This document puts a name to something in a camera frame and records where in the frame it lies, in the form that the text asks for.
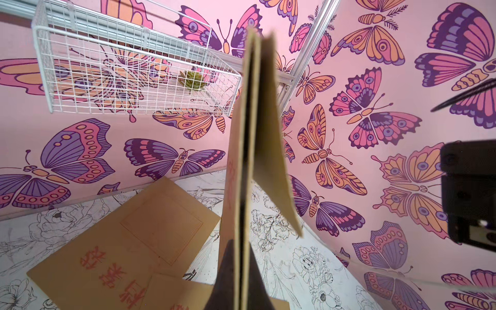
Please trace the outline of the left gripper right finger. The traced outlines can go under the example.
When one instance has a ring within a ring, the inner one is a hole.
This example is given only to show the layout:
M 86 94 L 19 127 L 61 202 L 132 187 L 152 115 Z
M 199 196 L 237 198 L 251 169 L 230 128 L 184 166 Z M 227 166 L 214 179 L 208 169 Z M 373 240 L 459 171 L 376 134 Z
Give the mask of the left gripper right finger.
M 247 309 L 248 310 L 275 310 L 267 294 L 262 275 L 251 245 L 249 246 L 249 272 L 247 280 Z

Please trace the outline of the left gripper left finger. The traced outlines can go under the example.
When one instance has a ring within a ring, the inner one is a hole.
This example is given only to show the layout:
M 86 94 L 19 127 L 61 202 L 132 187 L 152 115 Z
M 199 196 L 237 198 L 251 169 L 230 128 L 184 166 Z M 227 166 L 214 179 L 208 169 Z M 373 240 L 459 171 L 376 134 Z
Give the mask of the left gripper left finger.
M 230 240 L 225 248 L 214 288 L 204 310 L 234 309 L 234 263 L 234 240 Z

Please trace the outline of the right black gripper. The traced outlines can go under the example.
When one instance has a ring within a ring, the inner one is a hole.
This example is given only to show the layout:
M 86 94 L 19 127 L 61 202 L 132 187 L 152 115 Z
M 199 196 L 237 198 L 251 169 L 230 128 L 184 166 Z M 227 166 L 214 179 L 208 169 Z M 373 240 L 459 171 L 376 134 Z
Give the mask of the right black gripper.
M 495 88 L 495 78 L 432 108 L 437 112 Z M 495 140 L 453 142 L 440 150 L 442 206 L 449 238 L 495 251 Z

